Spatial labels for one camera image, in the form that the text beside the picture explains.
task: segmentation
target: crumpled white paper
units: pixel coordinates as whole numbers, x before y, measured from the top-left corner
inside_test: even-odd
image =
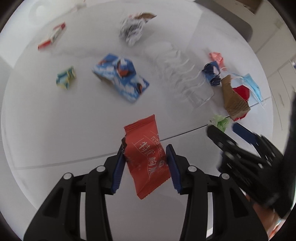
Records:
[[[133,46],[141,38],[144,24],[154,17],[151,13],[128,16],[122,21],[119,37]]]

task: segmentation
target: red paper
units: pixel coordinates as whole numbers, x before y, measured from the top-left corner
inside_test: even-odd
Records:
[[[170,178],[165,151],[159,141],[154,115],[125,126],[124,129],[124,155],[137,195],[143,199]]]
[[[241,85],[239,87],[233,88],[235,92],[237,92],[246,102],[248,102],[250,98],[250,90],[245,87],[244,85]],[[240,118],[236,118],[233,121],[241,120],[242,118],[246,117],[247,114],[243,115]]]

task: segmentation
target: blue gripper pad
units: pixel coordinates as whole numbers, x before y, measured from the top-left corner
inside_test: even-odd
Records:
[[[256,136],[250,132],[247,128],[243,127],[241,124],[235,123],[232,126],[232,130],[234,133],[239,135],[242,139],[252,145],[256,145]]]
[[[123,153],[121,152],[119,154],[119,157],[113,172],[113,182],[111,186],[111,191],[113,194],[119,188],[125,164],[126,164],[126,160],[123,156]]]
[[[171,145],[168,145],[165,150],[167,156],[168,167],[170,169],[170,175],[172,177],[174,188],[178,193],[182,191],[181,174],[176,164],[176,153]]]

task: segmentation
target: red snack wrapper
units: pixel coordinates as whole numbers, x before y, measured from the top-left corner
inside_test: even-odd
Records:
[[[158,137],[155,115],[138,120],[124,129],[124,155],[137,195],[143,199],[170,178],[165,151]]]
[[[51,45],[59,36],[61,31],[66,27],[66,23],[59,24],[55,26],[52,30],[51,35],[49,36],[48,39],[44,40],[42,43],[38,45],[38,50],[45,48],[48,45]]]

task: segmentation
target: trash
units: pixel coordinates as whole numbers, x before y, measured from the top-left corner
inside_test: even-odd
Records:
[[[262,106],[265,104],[264,99],[263,99],[263,97],[261,95],[261,91],[259,89],[259,86],[252,79],[250,74],[246,74],[245,76],[240,76],[238,74],[232,74],[232,75],[234,75],[235,78],[239,78],[239,79],[242,80],[242,84],[252,91],[253,96],[257,99],[257,101]]]
[[[248,103],[231,87],[231,75],[227,75],[221,80],[224,108],[227,110],[230,118],[235,120],[247,114],[250,111]]]
[[[250,98],[250,90],[245,87],[244,85],[241,85],[239,87],[233,88],[235,92],[237,92],[247,103]],[[243,116],[234,119],[233,121],[241,120],[242,118],[246,117],[247,114],[244,114]]]
[[[216,61],[221,70],[227,70],[224,65],[224,58],[222,57],[221,53],[218,52],[211,52],[209,53],[211,60]]]
[[[165,151],[158,137],[155,115],[138,120],[124,129],[124,155],[137,195],[143,199],[170,178]]]
[[[58,26],[55,26],[52,30],[52,33],[50,34],[49,38],[45,41],[41,42],[38,45],[38,50],[45,48],[48,45],[53,44],[53,42],[57,39],[61,31],[66,27],[66,23],[59,24]]]
[[[211,120],[209,120],[208,124],[217,127],[222,132],[225,132],[229,123],[230,123],[230,118],[228,117],[225,118],[221,115],[214,115],[214,117]]]
[[[143,26],[156,15],[144,12],[130,15],[122,21],[119,37],[125,39],[129,46],[133,46],[142,36]]]
[[[108,54],[92,69],[101,80],[112,83],[120,95],[135,102],[148,88],[149,83],[137,75],[132,61]]]
[[[219,72],[218,74],[214,73],[214,67],[216,67],[216,69],[218,70]],[[210,82],[211,86],[217,86],[220,84],[221,82],[221,78],[219,76],[220,68],[216,61],[206,64],[202,71],[205,74],[206,79]]]
[[[61,86],[62,88],[69,89],[70,82],[73,79],[76,79],[76,74],[74,71],[74,67],[71,66],[67,70],[65,70],[57,75],[56,84],[58,86]]]

